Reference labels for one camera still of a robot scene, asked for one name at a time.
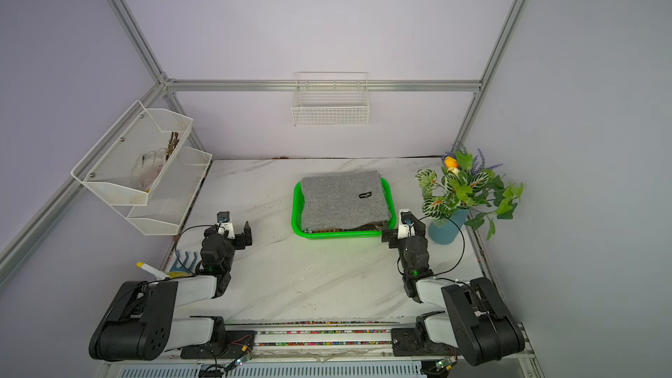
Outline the brown plaid scarf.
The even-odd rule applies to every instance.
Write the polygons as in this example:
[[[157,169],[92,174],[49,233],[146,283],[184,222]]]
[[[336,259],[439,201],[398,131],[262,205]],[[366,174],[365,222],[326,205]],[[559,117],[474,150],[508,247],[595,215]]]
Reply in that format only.
[[[310,234],[334,234],[334,233],[349,233],[349,232],[362,232],[362,231],[381,231],[383,226],[386,226],[386,222],[374,222],[369,223],[360,227],[355,227],[354,229],[319,229],[312,231]]]

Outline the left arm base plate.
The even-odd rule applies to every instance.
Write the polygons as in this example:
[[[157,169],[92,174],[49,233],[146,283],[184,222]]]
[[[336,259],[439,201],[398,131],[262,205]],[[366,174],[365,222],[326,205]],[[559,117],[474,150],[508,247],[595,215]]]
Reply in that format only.
[[[207,343],[186,346],[180,351],[183,360],[236,360],[252,352],[257,332],[252,330],[225,331]]]

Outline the grey scarf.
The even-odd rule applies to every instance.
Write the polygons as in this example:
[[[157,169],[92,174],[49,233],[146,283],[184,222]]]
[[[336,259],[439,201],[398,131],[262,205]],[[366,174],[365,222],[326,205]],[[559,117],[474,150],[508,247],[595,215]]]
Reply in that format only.
[[[381,226],[392,217],[378,171],[304,177],[299,189],[300,227],[306,233]]]

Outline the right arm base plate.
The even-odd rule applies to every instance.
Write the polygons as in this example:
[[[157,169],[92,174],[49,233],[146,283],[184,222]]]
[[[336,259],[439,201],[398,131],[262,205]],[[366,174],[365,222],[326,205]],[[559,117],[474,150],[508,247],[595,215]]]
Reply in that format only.
[[[422,337],[415,328],[393,328],[390,331],[395,357],[456,355],[457,349]]]

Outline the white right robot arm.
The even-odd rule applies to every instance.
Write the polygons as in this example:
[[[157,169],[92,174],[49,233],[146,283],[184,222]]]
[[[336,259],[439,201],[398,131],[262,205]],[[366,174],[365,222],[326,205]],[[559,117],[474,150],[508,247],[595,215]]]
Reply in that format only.
[[[425,224],[410,211],[401,211],[397,228],[381,234],[398,251],[407,297],[436,308],[417,316],[414,327],[391,330],[393,355],[442,357],[427,374],[447,376],[460,359],[475,367],[525,350],[523,331],[494,283],[483,276],[463,281],[433,272],[425,234]]]

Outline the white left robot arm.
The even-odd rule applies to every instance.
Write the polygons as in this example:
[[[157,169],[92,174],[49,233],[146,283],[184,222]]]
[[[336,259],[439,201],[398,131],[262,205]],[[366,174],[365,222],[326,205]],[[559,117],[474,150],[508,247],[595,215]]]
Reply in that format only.
[[[153,361],[180,351],[187,360],[234,361],[249,354],[254,331],[228,331],[220,316],[177,317],[180,307],[223,296],[231,280],[234,254],[252,245],[251,227],[236,234],[221,220],[209,227],[192,276],[158,275],[153,281],[122,284],[89,341],[89,355],[105,362]]]

